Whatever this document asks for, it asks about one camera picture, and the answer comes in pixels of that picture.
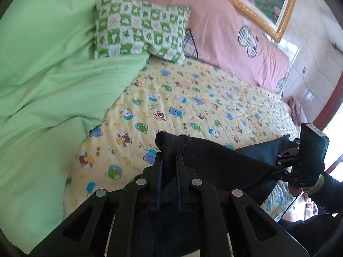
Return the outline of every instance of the mattress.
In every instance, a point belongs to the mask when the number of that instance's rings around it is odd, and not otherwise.
[[[65,217],[97,189],[121,189],[153,165],[159,131],[231,149],[299,136],[279,95],[200,61],[186,59],[181,65],[150,57],[75,156],[66,181]],[[278,221],[293,200],[279,181],[261,208]]]

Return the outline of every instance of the black camera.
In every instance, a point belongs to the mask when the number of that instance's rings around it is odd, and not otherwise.
[[[312,187],[325,169],[324,158],[328,137],[313,124],[301,124],[298,148],[291,148],[277,158],[274,179],[288,182],[291,187]]]

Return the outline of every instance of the pink quilt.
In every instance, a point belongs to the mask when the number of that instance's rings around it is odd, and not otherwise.
[[[191,7],[186,28],[191,31],[194,55],[199,60],[273,92],[287,76],[287,55],[265,38],[256,25],[246,25],[228,0],[144,1]]]

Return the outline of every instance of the green duvet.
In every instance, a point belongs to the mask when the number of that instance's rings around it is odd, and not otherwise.
[[[63,218],[69,167],[148,54],[92,60],[96,0],[14,0],[0,20],[0,227],[29,253]]]

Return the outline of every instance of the gold picture frame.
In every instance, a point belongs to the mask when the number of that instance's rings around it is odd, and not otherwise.
[[[250,5],[247,0],[228,1],[236,8],[239,13],[252,20],[277,42],[281,41],[282,36],[285,33],[296,2],[296,0],[285,0],[277,23],[274,24],[270,19],[267,18],[266,15],[264,15],[261,10],[254,7],[253,5]]]

